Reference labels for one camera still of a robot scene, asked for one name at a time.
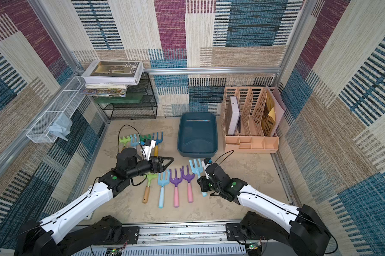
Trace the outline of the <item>blue fork yellow handle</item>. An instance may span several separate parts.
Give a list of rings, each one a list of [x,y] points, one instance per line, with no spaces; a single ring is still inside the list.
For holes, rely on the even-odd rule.
[[[164,135],[163,132],[161,132],[161,134],[159,134],[158,132],[157,133],[153,133],[153,135],[152,135],[152,139],[156,142],[156,146],[154,148],[154,156],[158,156],[158,154],[159,154],[159,147],[158,147],[158,145],[160,143],[162,143],[163,135]]]

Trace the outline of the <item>pale blue fork white handle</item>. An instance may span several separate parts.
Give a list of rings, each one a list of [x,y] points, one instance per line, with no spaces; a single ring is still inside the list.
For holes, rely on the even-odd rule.
[[[164,207],[164,198],[165,198],[165,186],[170,183],[171,171],[166,170],[158,175],[157,184],[160,186],[160,196],[158,207],[162,209]]]

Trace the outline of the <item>purple trowel pink handle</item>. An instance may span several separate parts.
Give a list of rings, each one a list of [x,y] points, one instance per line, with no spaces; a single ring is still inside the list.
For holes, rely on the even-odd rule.
[[[177,169],[174,169],[174,171],[170,170],[170,183],[174,185],[174,207],[179,207],[179,189],[178,185],[183,180],[183,170],[184,167],[180,168],[180,177],[177,176]]]

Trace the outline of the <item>purple rake pink handle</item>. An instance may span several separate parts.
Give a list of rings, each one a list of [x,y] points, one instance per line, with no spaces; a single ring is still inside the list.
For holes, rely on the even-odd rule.
[[[182,171],[182,178],[188,183],[188,202],[193,203],[192,183],[191,181],[195,178],[195,174],[190,172],[189,166],[186,166],[186,172]]]

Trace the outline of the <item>green rake wooden handle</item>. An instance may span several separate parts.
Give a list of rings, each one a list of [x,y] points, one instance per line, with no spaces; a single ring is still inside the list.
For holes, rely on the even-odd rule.
[[[140,135],[140,143],[144,144],[147,139],[151,140],[152,136],[150,134]]]

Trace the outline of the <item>light blue fork rake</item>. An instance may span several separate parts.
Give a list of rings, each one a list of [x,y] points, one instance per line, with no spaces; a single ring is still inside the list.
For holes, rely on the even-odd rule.
[[[130,146],[133,148],[137,148],[137,146],[140,145],[140,138],[138,134],[131,134],[130,135]]]

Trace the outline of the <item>lime rake brown handle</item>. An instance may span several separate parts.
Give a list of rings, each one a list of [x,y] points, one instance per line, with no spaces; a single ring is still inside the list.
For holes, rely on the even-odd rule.
[[[119,143],[122,144],[123,147],[127,147],[127,144],[128,144],[129,142],[131,142],[131,140],[132,140],[132,139],[131,139],[131,136],[119,137],[119,138],[118,138]]]

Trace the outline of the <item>teal plastic storage box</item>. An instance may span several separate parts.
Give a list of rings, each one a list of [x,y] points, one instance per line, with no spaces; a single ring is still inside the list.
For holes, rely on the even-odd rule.
[[[212,157],[218,151],[216,116],[212,113],[187,112],[181,116],[177,150],[183,157]]]

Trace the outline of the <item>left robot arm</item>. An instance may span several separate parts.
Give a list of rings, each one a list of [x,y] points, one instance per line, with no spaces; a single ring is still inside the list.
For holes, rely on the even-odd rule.
[[[119,244],[128,237],[122,223],[106,216],[92,226],[72,231],[86,216],[119,195],[132,179],[147,173],[162,173],[172,157],[152,156],[143,159],[134,148],[117,155],[114,168],[100,177],[92,188],[66,207],[39,222],[25,223],[17,236],[16,256],[70,256],[91,245],[106,242]]]

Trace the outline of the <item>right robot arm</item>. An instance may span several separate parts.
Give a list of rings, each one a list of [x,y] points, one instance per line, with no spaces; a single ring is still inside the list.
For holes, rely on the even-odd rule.
[[[223,168],[210,158],[201,161],[204,170],[198,179],[203,193],[211,192],[229,202],[250,208],[240,222],[246,239],[263,237],[281,242],[298,256],[323,256],[333,235],[310,206],[285,204],[267,196],[247,182],[229,177]]]

